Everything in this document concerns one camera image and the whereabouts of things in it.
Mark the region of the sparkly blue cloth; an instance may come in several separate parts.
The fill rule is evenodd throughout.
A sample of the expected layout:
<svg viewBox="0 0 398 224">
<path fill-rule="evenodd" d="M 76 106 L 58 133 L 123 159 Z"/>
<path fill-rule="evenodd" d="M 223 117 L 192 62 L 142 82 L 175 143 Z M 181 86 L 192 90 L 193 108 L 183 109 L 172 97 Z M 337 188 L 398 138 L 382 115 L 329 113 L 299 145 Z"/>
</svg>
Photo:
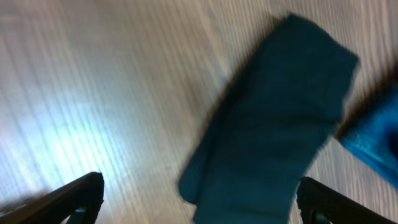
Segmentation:
<svg viewBox="0 0 398 224">
<path fill-rule="evenodd" d="M 397 187 L 397 85 L 375 100 L 340 144 Z"/>
</svg>

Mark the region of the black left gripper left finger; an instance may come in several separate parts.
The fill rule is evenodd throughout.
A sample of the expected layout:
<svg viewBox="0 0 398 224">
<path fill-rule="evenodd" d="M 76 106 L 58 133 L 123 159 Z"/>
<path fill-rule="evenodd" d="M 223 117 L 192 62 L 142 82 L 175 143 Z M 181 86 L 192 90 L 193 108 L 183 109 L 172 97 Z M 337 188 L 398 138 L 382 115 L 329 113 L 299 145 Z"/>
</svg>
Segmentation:
<svg viewBox="0 0 398 224">
<path fill-rule="evenodd" d="M 1 217 L 1 223 L 94 224 L 104 197 L 104 179 L 90 172 Z"/>
</svg>

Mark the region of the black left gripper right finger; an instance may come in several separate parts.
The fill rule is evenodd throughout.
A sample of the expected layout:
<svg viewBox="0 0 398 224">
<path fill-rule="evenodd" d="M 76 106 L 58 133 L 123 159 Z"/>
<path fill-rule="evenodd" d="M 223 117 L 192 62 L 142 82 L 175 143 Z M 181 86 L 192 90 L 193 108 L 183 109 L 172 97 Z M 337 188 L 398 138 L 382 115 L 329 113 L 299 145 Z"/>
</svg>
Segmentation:
<svg viewBox="0 0 398 224">
<path fill-rule="evenodd" d="M 310 177 L 302 177 L 297 205 L 303 224 L 396 224 Z"/>
</svg>

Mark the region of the blue denim jeans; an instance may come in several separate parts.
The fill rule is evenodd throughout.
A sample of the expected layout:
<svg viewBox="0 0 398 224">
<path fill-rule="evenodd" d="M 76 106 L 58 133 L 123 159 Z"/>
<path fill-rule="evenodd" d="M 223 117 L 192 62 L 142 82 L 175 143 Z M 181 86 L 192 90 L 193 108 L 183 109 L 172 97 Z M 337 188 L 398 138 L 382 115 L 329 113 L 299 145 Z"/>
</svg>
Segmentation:
<svg viewBox="0 0 398 224">
<path fill-rule="evenodd" d="M 195 223 L 287 223 L 295 188 L 335 132 L 358 57 L 286 17 L 214 113 L 179 181 Z"/>
</svg>

